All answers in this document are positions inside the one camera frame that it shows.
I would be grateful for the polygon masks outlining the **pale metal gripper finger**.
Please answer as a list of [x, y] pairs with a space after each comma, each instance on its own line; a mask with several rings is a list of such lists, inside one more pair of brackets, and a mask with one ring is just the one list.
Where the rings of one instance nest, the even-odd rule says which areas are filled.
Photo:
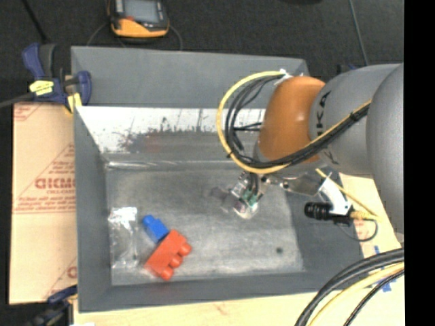
[[226, 198], [220, 208], [225, 213], [235, 215], [244, 220], [252, 219], [258, 213], [257, 205], [250, 205], [241, 198]]
[[244, 185], [241, 182], [237, 182], [234, 185], [227, 185], [225, 187], [213, 186], [208, 195], [219, 200], [224, 200], [227, 197], [240, 198]]

